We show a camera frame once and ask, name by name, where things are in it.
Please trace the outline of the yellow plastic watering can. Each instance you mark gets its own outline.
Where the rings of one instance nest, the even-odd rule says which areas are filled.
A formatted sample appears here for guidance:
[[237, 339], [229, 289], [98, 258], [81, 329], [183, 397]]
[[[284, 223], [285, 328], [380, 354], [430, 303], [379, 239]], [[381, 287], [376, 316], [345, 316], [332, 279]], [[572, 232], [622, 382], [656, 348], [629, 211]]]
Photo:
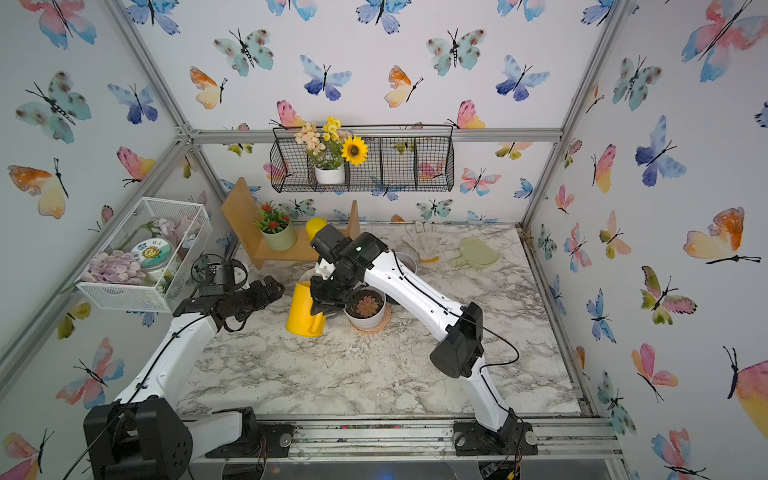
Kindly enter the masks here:
[[303, 337], [319, 337], [323, 334], [326, 317], [313, 313], [313, 298], [310, 282], [299, 282], [294, 290], [292, 303], [286, 322], [286, 330], [294, 335]]

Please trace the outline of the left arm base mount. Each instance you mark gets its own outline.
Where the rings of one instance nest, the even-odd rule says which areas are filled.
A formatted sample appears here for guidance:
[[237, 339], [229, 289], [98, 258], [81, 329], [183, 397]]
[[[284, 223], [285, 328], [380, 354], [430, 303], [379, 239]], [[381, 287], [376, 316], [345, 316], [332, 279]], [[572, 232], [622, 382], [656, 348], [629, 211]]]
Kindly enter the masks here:
[[207, 454], [208, 458], [287, 458], [296, 426], [259, 419], [252, 407], [220, 410], [220, 413], [239, 413], [242, 420], [240, 436]]

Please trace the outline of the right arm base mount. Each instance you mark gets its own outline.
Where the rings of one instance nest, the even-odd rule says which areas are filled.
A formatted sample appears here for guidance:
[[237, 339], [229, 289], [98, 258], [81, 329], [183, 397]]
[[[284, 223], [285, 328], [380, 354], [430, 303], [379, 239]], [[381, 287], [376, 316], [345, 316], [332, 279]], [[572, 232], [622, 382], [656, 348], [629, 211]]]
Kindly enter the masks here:
[[502, 415], [499, 430], [482, 426], [477, 420], [453, 424], [453, 445], [458, 456], [533, 456], [538, 454], [538, 437], [529, 422], [512, 409]]

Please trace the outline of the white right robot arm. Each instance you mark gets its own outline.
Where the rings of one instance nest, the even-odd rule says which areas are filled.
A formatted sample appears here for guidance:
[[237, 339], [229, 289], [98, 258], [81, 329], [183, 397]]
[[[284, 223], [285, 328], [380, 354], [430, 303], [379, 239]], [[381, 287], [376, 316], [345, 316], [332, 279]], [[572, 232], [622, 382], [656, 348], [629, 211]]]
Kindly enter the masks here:
[[370, 233], [351, 239], [326, 225], [309, 238], [318, 254], [316, 274], [310, 280], [314, 314], [352, 306], [364, 287], [380, 291], [414, 315], [438, 341], [430, 360], [444, 375], [461, 383], [477, 423], [497, 435], [514, 426], [514, 411], [487, 372], [479, 305], [462, 305], [439, 293]]

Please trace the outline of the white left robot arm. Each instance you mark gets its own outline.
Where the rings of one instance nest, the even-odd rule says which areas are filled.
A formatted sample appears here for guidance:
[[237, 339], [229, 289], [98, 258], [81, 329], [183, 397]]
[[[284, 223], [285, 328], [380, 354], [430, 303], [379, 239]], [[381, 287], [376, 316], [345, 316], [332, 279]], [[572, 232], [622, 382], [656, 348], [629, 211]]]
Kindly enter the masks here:
[[184, 300], [161, 345], [132, 383], [83, 422], [96, 479], [181, 479], [211, 453], [268, 458], [268, 435], [252, 408], [229, 409], [191, 423], [176, 411], [192, 368], [211, 340], [279, 300], [284, 286], [267, 276], [245, 288]]

